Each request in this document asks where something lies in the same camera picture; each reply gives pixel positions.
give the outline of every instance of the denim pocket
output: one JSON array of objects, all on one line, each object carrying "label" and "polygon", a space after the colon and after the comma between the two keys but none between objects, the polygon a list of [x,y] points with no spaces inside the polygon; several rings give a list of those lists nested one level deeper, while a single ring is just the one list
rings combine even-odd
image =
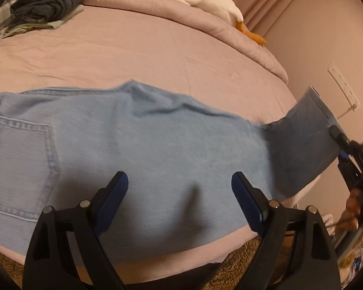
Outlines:
[{"label": "denim pocket", "polygon": [[58,176],[51,127],[0,116],[0,212],[37,220]]}]

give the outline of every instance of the wall outlet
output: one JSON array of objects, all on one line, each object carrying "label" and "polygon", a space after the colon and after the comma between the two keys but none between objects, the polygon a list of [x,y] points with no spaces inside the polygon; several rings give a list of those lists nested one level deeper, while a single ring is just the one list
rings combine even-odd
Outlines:
[{"label": "wall outlet", "polygon": [[353,92],[351,86],[348,84],[346,79],[343,77],[343,75],[339,72],[337,67],[335,65],[332,65],[328,72],[332,75],[332,77],[335,79],[335,81],[338,83],[340,89],[346,96],[349,104],[351,105],[352,109],[355,111],[360,106],[360,101],[356,97],[355,93]]}]

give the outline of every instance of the bed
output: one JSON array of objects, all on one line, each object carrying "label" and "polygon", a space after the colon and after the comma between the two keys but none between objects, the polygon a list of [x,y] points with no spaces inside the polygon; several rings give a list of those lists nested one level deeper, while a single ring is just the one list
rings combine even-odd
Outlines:
[{"label": "bed", "polygon": [[[0,92],[112,88],[135,79],[257,123],[282,118],[296,103],[285,70],[268,49],[212,14],[175,0],[83,4],[57,30],[0,38]],[[315,182],[285,205],[293,206]],[[31,234],[35,223],[0,217],[0,251],[24,262],[20,250],[26,246],[7,248],[5,228]],[[244,226],[206,245],[113,264],[125,283],[146,282],[222,261],[255,236]]]}]

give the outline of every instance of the light green folded cloth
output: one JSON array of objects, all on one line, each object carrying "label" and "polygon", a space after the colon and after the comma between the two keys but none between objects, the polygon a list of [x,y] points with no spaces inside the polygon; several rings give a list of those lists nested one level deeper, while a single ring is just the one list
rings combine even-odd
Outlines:
[{"label": "light green folded cloth", "polygon": [[49,22],[49,23],[21,23],[19,25],[13,26],[13,27],[7,27],[2,33],[1,36],[3,38],[14,36],[17,34],[24,34],[26,32],[29,32],[30,30],[34,29],[57,29],[60,27],[63,23],[68,21],[70,18],[72,18],[75,14],[83,11],[84,6],[78,5],[75,9],[73,9],[70,13],[68,13],[64,18],[58,21]]}]

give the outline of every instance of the light blue jeans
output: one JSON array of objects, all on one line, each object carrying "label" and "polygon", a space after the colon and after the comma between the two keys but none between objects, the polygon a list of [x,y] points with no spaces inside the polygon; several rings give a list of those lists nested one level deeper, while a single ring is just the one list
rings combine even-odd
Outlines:
[{"label": "light blue jeans", "polygon": [[91,199],[118,170],[128,193],[101,236],[113,264],[210,243],[246,224],[234,172],[269,199],[292,197],[338,155],[332,124],[313,89],[267,125],[135,81],[2,93],[0,244],[25,254],[44,206]]}]

